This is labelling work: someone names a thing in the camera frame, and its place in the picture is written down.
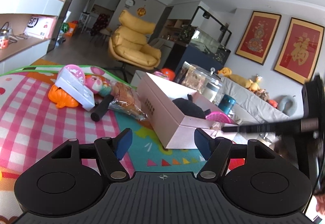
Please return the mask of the packaged bread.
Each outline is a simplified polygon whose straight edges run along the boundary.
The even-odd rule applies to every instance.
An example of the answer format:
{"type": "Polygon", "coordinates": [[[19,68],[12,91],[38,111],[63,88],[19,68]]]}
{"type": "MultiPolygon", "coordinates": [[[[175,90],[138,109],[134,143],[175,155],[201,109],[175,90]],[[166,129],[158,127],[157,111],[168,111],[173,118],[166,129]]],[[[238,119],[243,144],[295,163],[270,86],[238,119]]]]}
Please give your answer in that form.
{"type": "Polygon", "coordinates": [[[142,110],[139,95],[133,88],[122,82],[115,82],[111,95],[114,98],[109,103],[109,109],[127,114],[139,121],[147,119],[146,113],[142,110]]]}

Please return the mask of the grey neck pillow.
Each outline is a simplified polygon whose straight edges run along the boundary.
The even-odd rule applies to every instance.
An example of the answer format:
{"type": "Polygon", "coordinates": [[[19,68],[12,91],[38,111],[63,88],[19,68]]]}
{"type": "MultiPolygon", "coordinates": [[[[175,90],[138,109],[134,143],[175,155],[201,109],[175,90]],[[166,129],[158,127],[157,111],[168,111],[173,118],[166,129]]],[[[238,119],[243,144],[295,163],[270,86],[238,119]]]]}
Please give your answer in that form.
{"type": "Polygon", "coordinates": [[[291,117],[297,110],[297,101],[295,96],[287,95],[278,103],[277,109],[285,115],[291,117]]]}

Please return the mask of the pink plastic bowl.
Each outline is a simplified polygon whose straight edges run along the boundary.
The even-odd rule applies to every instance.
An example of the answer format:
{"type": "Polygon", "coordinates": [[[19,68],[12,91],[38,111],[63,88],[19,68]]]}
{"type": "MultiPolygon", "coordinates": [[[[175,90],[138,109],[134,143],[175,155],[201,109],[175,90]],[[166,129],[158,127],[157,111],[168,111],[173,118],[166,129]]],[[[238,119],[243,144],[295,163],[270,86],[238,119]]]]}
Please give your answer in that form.
{"type": "Polygon", "coordinates": [[[220,122],[220,123],[226,123],[226,124],[232,123],[232,121],[228,115],[226,115],[223,112],[218,112],[218,111],[214,111],[214,112],[211,112],[210,114],[206,115],[206,120],[220,122]]]}

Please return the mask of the black cylinder roller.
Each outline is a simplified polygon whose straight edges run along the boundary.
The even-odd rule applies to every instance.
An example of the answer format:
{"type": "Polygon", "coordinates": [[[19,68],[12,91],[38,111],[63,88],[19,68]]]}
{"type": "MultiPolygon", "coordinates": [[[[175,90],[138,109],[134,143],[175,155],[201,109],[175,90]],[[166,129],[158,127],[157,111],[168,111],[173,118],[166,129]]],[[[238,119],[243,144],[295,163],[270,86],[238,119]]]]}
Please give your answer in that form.
{"type": "Polygon", "coordinates": [[[90,117],[94,122],[100,121],[103,116],[107,113],[108,107],[112,100],[114,99],[113,95],[105,96],[102,101],[96,106],[95,110],[91,113],[90,117]]]}

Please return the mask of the teal thermos bottle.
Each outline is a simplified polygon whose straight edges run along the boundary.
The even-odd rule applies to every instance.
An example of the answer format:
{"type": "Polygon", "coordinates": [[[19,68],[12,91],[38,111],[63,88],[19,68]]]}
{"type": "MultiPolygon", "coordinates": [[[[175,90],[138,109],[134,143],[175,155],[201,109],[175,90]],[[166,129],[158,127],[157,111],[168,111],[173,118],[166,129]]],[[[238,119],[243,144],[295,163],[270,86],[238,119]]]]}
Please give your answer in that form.
{"type": "Polygon", "coordinates": [[[225,94],[221,99],[218,108],[222,110],[224,114],[228,115],[235,104],[236,100],[233,97],[225,94]]]}

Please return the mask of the black plush toy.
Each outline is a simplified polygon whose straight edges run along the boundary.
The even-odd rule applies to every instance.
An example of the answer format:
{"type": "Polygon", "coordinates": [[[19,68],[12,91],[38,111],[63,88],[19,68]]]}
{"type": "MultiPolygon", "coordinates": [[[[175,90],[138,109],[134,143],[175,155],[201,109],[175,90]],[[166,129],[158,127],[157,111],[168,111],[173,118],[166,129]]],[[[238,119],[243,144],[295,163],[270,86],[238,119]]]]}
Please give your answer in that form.
{"type": "Polygon", "coordinates": [[[187,95],[187,99],[179,97],[174,99],[172,102],[185,116],[206,119],[206,116],[211,114],[210,109],[204,111],[201,107],[196,105],[193,102],[193,96],[190,94],[187,95]]]}

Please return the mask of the grey sofa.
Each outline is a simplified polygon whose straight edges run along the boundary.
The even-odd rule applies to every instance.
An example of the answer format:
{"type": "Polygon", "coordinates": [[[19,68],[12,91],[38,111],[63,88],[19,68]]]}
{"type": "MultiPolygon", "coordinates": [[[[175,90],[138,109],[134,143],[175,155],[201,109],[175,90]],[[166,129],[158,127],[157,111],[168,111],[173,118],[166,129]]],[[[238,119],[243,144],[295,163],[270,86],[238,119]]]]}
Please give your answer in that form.
{"type": "Polygon", "coordinates": [[[221,81],[223,86],[219,90],[217,102],[221,101],[224,95],[236,100],[232,108],[232,119],[239,125],[285,121],[303,116],[302,106],[298,106],[295,114],[289,117],[229,78],[221,77],[221,81]]]}

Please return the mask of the glass jar with lid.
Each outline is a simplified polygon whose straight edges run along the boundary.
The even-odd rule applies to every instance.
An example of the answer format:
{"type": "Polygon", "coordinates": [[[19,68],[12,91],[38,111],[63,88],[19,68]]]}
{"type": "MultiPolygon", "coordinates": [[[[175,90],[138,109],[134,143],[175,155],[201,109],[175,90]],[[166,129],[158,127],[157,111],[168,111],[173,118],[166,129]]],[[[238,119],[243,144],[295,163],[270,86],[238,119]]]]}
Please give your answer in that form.
{"type": "Polygon", "coordinates": [[[221,78],[217,75],[216,69],[212,67],[210,70],[195,66],[194,87],[201,95],[210,102],[215,102],[219,90],[223,86],[221,78]]]}

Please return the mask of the white toy box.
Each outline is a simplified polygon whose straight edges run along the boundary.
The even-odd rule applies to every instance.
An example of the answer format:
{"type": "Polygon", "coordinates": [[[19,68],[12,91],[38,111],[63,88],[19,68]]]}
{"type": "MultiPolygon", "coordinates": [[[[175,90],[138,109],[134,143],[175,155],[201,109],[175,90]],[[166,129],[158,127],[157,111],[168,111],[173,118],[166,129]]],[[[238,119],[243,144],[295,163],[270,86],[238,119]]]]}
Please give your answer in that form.
{"type": "Polygon", "coordinates": [[[85,74],[79,66],[64,66],[58,72],[55,85],[77,100],[85,110],[90,111],[95,106],[94,93],[86,87],[85,74]]]}

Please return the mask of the orange plastic toy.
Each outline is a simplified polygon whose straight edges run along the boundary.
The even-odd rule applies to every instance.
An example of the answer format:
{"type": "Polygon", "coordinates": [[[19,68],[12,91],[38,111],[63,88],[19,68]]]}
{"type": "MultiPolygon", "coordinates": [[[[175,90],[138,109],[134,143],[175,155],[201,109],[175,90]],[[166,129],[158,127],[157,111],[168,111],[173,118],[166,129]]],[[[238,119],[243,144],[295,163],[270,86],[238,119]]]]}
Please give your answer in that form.
{"type": "Polygon", "coordinates": [[[52,85],[48,92],[48,98],[50,101],[56,104],[56,108],[64,108],[64,107],[78,107],[79,102],[71,97],[67,92],[65,92],[62,88],[57,87],[56,85],[52,85]]]}

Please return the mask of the colourful play mat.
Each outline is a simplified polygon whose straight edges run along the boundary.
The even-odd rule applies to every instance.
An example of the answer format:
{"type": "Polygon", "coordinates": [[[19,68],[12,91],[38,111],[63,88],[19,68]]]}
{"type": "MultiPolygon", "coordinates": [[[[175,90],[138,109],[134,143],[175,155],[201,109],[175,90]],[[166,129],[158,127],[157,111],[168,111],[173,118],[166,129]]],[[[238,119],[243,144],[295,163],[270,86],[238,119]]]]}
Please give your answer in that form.
{"type": "Polygon", "coordinates": [[[88,144],[130,128],[133,143],[121,161],[129,174],[197,173],[205,164],[197,150],[163,148],[148,122],[115,111],[94,122],[80,106],[57,108],[48,93],[58,70],[38,66],[1,76],[1,223],[12,223],[22,213],[14,196],[19,175],[68,139],[88,144]]]}

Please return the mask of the red framed gourd picture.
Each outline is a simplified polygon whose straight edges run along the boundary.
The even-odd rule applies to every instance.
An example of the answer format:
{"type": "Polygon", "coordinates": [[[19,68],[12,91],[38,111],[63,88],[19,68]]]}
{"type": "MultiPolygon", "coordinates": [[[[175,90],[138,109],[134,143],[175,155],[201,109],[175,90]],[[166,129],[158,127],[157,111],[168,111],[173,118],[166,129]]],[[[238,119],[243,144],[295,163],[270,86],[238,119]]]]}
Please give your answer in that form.
{"type": "Polygon", "coordinates": [[[253,11],[235,54],[264,65],[282,15],[253,11]]]}

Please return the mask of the fish tank on cabinet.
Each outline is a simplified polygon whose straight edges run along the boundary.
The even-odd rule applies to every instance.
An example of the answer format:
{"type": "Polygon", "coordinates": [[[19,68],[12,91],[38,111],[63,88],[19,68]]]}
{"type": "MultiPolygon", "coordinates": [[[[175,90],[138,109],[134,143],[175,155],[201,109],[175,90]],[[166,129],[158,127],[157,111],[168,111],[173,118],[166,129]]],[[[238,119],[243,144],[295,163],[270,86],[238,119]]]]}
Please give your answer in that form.
{"type": "Polygon", "coordinates": [[[222,23],[203,6],[198,6],[190,22],[182,27],[177,43],[201,52],[222,68],[230,50],[226,47],[232,32],[228,23],[222,23]]]}

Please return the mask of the yellow lounge chair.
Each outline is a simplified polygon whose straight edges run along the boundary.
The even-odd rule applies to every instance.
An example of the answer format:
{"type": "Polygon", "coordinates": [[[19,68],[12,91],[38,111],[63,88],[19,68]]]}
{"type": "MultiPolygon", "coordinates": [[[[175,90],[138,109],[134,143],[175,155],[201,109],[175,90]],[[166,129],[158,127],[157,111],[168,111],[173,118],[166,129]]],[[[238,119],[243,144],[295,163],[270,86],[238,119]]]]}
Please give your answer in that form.
{"type": "Polygon", "coordinates": [[[148,44],[147,35],[154,32],[156,24],[144,21],[127,10],[123,10],[118,18],[120,26],[113,32],[108,41],[108,53],[120,67],[109,67],[106,70],[119,71],[123,80],[128,81],[127,66],[135,66],[145,70],[158,68],[161,51],[148,44]]]}

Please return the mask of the wall clock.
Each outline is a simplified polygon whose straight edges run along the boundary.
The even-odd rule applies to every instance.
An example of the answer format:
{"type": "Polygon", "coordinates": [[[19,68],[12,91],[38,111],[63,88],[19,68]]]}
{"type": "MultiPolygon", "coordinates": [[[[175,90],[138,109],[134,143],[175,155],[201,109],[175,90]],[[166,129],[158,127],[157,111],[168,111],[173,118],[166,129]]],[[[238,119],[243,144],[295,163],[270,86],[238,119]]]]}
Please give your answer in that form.
{"type": "Polygon", "coordinates": [[[131,8],[135,5],[135,0],[126,0],[125,1],[125,8],[131,8]]]}

